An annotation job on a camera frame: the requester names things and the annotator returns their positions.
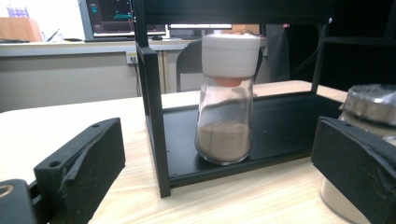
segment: wall socket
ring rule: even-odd
[[[137,64],[137,52],[136,51],[126,51],[126,63],[136,63]]]

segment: black stand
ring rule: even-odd
[[[161,197],[171,188],[309,156],[319,116],[337,118],[340,103],[317,95],[327,43],[395,46],[395,16],[389,17],[385,38],[327,37],[336,0],[134,0],[136,49],[151,146]],[[254,101],[253,136],[247,159],[229,166],[203,161],[194,136],[197,106],[163,110],[157,54],[149,48],[146,23],[319,24],[318,57],[311,91],[262,97]]]

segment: metal container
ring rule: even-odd
[[[396,146],[396,85],[353,86],[348,90],[339,119]],[[370,223],[327,179],[323,181],[320,196],[340,217],[352,223]]]

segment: light wood surface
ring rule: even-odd
[[[307,91],[302,81],[261,84],[258,95]],[[344,102],[343,91],[318,94]],[[199,92],[163,95],[163,107],[193,105]],[[60,105],[0,114],[0,181],[35,179],[33,168],[97,121],[121,118],[126,167],[91,223],[346,223],[320,199],[321,173],[310,158],[186,187],[161,199],[141,98]]]
[[[1,39],[43,41],[37,22],[30,18],[0,17],[0,27]]]

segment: black shelf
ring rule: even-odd
[[[251,150],[237,164],[221,166],[203,160],[194,139],[198,106],[163,111],[170,187],[194,184],[309,156],[318,117],[338,118],[339,102],[312,92],[254,100]]]

